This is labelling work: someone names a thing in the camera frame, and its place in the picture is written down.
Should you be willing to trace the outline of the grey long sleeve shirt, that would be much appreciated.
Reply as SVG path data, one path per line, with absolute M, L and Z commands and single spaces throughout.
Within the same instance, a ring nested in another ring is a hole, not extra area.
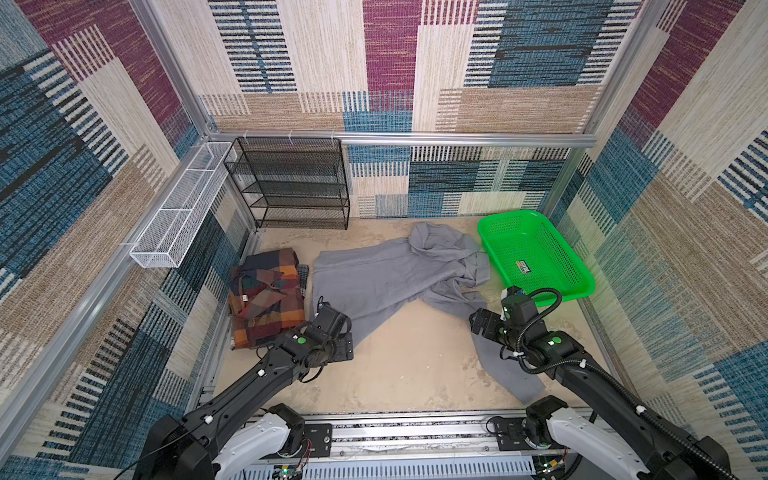
M 480 308 L 501 310 L 500 287 L 478 241 L 446 224 L 414 223 L 404 237 L 342 250 L 312 265 L 310 305 L 327 302 L 352 320 L 359 359 L 342 388 L 384 409 L 529 404 L 538 377 L 471 333 Z

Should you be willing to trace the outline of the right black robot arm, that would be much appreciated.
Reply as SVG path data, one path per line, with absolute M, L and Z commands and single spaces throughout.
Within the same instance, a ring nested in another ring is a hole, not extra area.
M 545 374 L 576 394 L 603 419 L 605 431 L 568 404 L 548 396 L 526 410 L 527 440 L 535 447 L 558 444 L 581 455 L 615 479 L 732 479 L 726 450 L 714 439 L 695 438 L 643 403 L 585 348 L 564 331 L 550 331 L 544 319 L 562 303 L 539 310 L 530 293 L 507 289 L 501 313 L 478 309 L 469 317 L 473 334 L 500 347 L 503 360 L 529 375 Z

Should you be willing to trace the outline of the green plastic basket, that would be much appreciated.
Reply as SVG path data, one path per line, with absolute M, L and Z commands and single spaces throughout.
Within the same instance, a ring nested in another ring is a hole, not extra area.
M 594 293 L 592 273 L 546 216 L 532 210 L 494 214 L 482 218 L 477 231 L 504 287 L 527 293 L 554 288 L 564 302 Z

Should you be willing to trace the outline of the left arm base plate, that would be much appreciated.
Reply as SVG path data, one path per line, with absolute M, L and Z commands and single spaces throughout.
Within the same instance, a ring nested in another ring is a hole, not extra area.
M 266 459 L 326 458 L 330 456 L 333 426 L 330 423 L 309 423 L 291 429 L 285 445 Z

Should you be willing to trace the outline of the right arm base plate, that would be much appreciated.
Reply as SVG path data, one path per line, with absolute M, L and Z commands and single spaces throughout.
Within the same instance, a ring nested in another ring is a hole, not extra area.
M 554 440 L 535 443 L 529 439 L 525 417 L 502 417 L 494 415 L 485 423 L 486 431 L 496 438 L 500 451 L 565 451 L 566 447 Z

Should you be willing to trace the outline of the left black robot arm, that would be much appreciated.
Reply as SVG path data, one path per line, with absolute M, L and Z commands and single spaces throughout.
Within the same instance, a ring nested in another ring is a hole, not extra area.
M 269 456 L 309 448 L 305 420 L 279 404 L 249 419 L 294 382 L 312 381 L 334 362 L 352 359 L 351 321 L 329 304 L 274 340 L 264 357 L 221 394 L 180 419 L 166 415 L 149 430 L 132 473 L 136 479 L 228 479 Z

